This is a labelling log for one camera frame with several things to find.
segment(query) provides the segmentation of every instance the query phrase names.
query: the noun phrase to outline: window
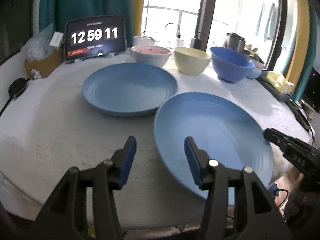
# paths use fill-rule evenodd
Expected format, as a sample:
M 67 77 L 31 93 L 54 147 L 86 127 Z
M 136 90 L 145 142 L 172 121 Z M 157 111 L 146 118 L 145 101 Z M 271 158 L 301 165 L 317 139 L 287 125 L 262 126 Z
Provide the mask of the window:
M 222 46 L 227 33 L 235 32 L 258 48 L 268 60 L 276 33 L 278 0 L 216 0 L 208 48 Z
M 200 1 L 144 0 L 141 32 L 170 47 L 180 29 L 181 39 L 189 47 L 195 35 Z

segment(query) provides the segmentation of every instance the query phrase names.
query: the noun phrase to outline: bowl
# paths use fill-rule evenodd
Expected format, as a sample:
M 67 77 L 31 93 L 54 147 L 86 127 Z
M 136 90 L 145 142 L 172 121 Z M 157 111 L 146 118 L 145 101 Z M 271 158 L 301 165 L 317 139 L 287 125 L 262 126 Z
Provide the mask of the bowl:
M 251 60 L 254 62 L 254 64 L 256 65 L 256 68 L 259 68 L 259 69 L 264 69 L 265 68 L 265 65 L 264 63 L 261 63 L 259 61 L 256 61 L 254 58 L 251 58 Z
M 131 48 L 131 55 L 136 62 L 147 63 L 162 68 L 172 52 L 166 48 L 150 45 L 137 45 Z
M 224 47 L 210 48 L 212 66 L 218 77 L 228 82 L 243 80 L 255 67 L 246 55 Z
M 179 72 L 189 75 L 200 75 L 210 63 L 211 57 L 199 49 L 177 47 L 174 50 L 174 61 Z
M 254 67 L 250 70 L 249 74 L 247 75 L 247 78 L 249 79 L 256 79 L 261 75 L 262 69 L 259 69 L 257 67 Z

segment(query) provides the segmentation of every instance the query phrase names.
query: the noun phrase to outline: white bowl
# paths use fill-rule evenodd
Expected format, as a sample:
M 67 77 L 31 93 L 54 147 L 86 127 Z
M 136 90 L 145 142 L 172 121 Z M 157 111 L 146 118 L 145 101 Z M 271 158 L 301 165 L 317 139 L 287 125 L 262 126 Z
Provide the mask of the white bowl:
M 131 54 L 136 62 L 162 68 L 167 63 L 172 52 L 159 46 L 137 45 L 131 48 Z
M 199 49 L 177 47 L 174 61 L 178 70 L 189 76 L 200 75 L 210 63 L 211 56 Z

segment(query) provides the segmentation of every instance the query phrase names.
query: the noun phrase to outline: cardboard box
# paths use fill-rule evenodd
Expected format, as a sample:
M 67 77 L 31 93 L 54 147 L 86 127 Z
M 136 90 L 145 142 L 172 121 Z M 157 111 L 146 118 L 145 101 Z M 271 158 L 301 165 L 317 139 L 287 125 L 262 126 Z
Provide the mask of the cardboard box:
M 28 78 L 33 78 L 33 74 L 31 73 L 31 70 L 33 69 L 39 71 L 42 78 L 45 78 L 49 76 L 57 67 L 59 67 L 62 62 L 63 48 L 60 48 L 43 60 L 25 62 L 24 67 L 26 68 Z

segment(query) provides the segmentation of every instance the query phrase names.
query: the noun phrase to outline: white tablecloth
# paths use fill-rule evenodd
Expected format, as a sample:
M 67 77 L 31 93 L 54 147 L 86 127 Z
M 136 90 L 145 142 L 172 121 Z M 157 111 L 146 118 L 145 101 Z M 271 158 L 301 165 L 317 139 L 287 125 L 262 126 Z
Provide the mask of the white tablecloth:
M 115 192 L 121 226 L 164 228 L 199 220 L 204 201 L 171 176 L 157 153 L 154 115 L 113 117 L 96 111 L 82 97 L 81 85 L 86 77 L 107 65 L 130 61 L 128 57 L 62 64 L 48 78 L 31 81 L 0 118 L 0 171 L 24 194 L 44 203 L 69 167 L 94 167 L 134 135 L 138 149 L 129 180 L 121 192 Z M 177 79 L 179 93 L 198 91 L 226 98 L 247 111 L 263 129 L 276 128 L 311 143 L 310 135 L 287 106 L 256 80 L 226 83 L 211 68 L 190 77 L 179 73 L 172 59 L 165 69 Z M 276 180 L 291 164 L 278 147 L 272 145 L 272 149 Z M 91 210 L 89 203 L 89 220 Z

